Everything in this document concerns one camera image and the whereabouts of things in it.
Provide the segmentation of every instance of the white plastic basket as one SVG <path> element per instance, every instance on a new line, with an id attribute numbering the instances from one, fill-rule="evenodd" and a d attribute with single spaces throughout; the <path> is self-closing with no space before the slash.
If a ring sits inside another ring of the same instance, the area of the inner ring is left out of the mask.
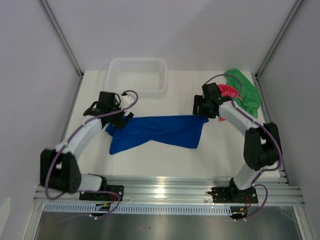
<path id="1" fill-rule="evenodd" d="M 167 62 L 161 58 L 116 58 L 109 65 L 105 90 L 134 90 L 140 98 L 160 98 L 168 87 Z"/>

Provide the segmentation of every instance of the white wall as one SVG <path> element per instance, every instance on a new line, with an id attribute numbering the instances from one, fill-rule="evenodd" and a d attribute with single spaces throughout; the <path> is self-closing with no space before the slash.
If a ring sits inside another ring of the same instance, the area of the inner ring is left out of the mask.
<path id="1" fill-rule="evenodd" d="M 279 127 L 289 179 L 301 186 L 315 227 L 320 215 L 319 10 L 320 1 L 306 1 L 260 80 Z M 320 228 L 315 230 L 320 237 Z"/>
<path id="2" fill-rule="evenodd" d="M 57 144 L 78 78 L 36 0 L 0 7 L 0 202 L 3 240 L 18 240 L 39 182 L 40 153 Z"/>
<path id="3" fill-rule="evenodd" d="M 49 0 L 82 69 L 162 57 L 170 70 L 255 72 L 296 0 Z"/>

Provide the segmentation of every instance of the red cloth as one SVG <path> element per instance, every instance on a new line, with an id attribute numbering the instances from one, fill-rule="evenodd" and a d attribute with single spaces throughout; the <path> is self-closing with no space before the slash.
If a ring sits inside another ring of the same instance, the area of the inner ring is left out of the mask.
<path id="1" fill-rule="evenodd" d="M 220 89 L 222 97 L 229 96 L 232 98 L 237 93 L 237 90 L 235 88 L 233 88 L 232 86 L 226 85 L 226 84 L 218 84 L 218 88 Z M 222 117 L 219 117 L 219 120 L 225 121 L 225 119 Z"/>

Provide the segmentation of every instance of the white table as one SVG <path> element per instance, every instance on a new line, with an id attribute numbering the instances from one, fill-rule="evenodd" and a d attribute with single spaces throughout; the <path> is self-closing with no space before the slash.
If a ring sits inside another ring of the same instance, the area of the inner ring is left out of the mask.
<path id="1" fill-rule="evenodd" d="M 135 117 L 191 115 L 195 94 L 201 94 L 206 80 L 222 71 L 169 71 L 168 90 L 163 98 L 141 98 L 131 109 Z M 104 90 L 106 71 L 86 71 L 67 129 L 67 136 L 81 123 L 83 112 Z M 251 74 L 244 75 L 252 81 Z M 224 77 L 217 83 L 226 83 Z M 258 118 L 263 120 L 261 110 Z M 189 178 L 233 177 L 241 169 L 244 137 L 229 122 L 210 119 L 203 125 L 197 149 L 155 141 L 109 154 L 112 137 L 99 132 L 82 152 L 78 164 L 82 173 L 125 176 L 168 176 Z M 264 177 L 278 178 L 279 172 Z"/>

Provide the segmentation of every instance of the blue cloth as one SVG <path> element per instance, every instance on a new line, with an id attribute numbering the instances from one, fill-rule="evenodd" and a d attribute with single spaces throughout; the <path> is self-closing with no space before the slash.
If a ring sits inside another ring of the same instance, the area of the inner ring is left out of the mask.
<path id="1" fill-rule="evenodd" d="M 202 116 L 147 116 L 132 118 L 123 130 L 113 125 L 105 129 L 112 136 L 110 154 L 134 148 L 150 140 L 196 149 L 204 123 Z"/>

